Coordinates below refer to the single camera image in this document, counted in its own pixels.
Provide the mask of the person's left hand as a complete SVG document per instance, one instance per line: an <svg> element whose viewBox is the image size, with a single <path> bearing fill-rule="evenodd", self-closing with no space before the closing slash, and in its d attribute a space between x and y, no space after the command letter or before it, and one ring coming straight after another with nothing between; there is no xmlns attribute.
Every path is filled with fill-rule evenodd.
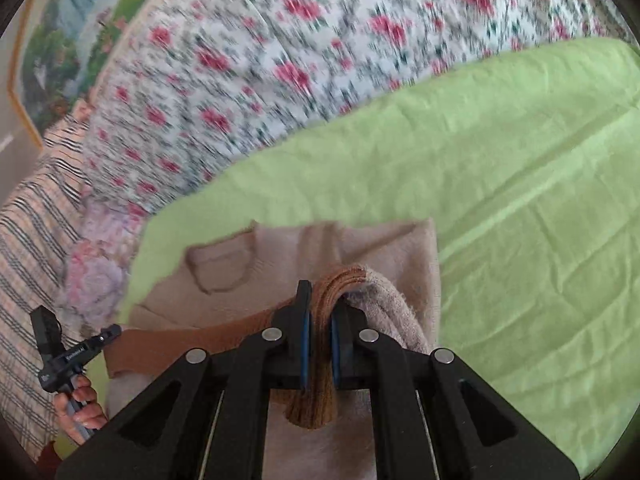
<svg viewBox="0 0 640 480"><path fill-rule="evenodd" d="M80 404L80 410L74 414L67 409L70 400ZM96 390L93 389L90 379L84 375L75 378L75 389L71 393L57 393L53 397L53 406L58 426L78 445L87 441L80 432L81 428L86 431L100 430L108 422L102 406L98 403Z"/></svg>

